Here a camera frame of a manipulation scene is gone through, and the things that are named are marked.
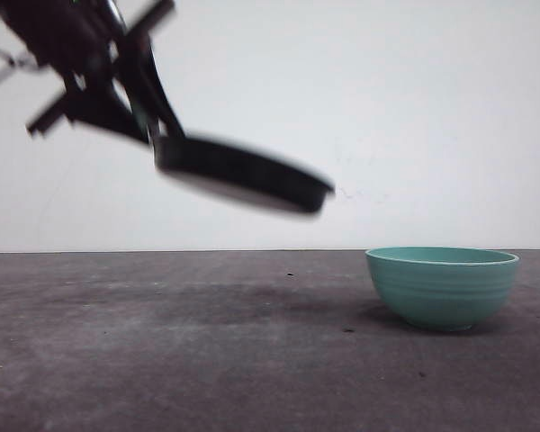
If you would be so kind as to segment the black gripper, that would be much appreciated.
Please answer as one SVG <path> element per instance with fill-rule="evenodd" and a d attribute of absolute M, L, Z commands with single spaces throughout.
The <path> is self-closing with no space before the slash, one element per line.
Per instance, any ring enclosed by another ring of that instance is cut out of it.
<path fill-rule="evenodd" d="M 150 31 L 175 4 L 155 1 L 127 25 L 114 1 L 0 1 L 0 19 L 65 90 L 27 126 L 45 134 L 61 117 L 149 144 L 184 137 L 159 80 Z"/>

